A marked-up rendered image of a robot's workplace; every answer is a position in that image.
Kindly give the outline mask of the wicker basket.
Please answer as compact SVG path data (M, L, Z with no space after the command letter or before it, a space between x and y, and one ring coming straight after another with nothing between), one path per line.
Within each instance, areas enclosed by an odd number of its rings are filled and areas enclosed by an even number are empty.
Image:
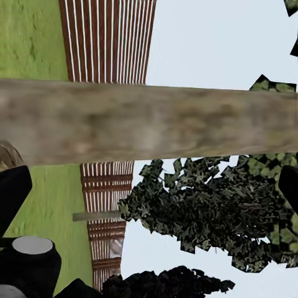
M18 150L13 149L10 141L0 140L0 162L6 169L25 165Z

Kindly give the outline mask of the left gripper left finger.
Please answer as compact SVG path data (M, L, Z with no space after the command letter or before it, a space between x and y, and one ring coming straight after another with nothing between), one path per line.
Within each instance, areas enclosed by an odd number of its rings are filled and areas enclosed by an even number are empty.
M0 172L0 239L32 190L27 165Z

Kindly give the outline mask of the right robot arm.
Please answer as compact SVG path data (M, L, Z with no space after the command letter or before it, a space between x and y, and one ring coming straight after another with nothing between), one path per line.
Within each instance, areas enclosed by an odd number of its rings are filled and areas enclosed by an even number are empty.
M42 237L1 238L0 298L52 298L61 268L52 241ZM104 298L76 278L55 298Z

